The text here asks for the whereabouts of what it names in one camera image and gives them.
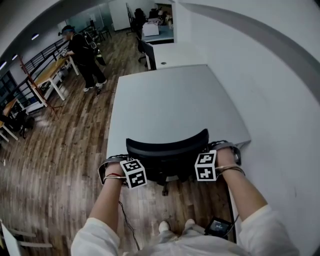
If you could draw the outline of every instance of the black shirt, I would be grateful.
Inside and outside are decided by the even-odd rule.
[[[94,61],[94,52],[82,34],[75,33],[69,42],[68,48],[74,52],[71,57],[77,64],[88,66]]]

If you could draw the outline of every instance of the forearm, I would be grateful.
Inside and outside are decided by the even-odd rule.
[[[268,204],[256,187],[241,172],[231,169],[224,171],[222,175],[232,192],[242,221]]]
[[[119,164],[111,164],[106,173],[121,173]],[[96,218],[106,223],[114,232],[118,228],[118,203],[122,187],[122,181],[115,178],[105,180],[103,188],[96,200],[89,218]]]

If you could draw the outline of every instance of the white sleeve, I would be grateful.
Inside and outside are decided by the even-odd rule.
[[[298,256],[287,230],[269,205],[257,210],[241,224],[240,241],[253,256]]]
[[[71,245],[73,256],[117,256],[120,239],[105,223],[88,218]]]

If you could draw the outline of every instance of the white shirt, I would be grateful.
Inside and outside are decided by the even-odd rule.
[[[298,256],[276,212],[266,205],[241,224],[240,245],[225,239],[199,235],[146,246],[130,256]],[[73,256],[117,256],[120,239],[102,221],[89,218],[76,234]]]

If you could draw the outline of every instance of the sneaker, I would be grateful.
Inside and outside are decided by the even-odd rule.
[[[194,224],[196,224],[196,222],[192,218],[190,218],[185,222],[184,229],[187,230],[190,227],[192,227]]]
[[[162,233],[163,231],[170,230],[170,225],[166,221],[162,221],[159,225],[159,232]]]
[[[103,83],[99,83],[99,82],[97,82],[96,84],[95,84],[95,86],[96,87],[98,87],[98,88],[101,88],[104,84],[106,84],[107,83],[107,79],[103,82]]]
[[[89,87],[89,88],[83,88],[83,91],[86,93],[87,91],[89,91],[90,89],[92,89],[93,88],[93,86],[92,87]]]

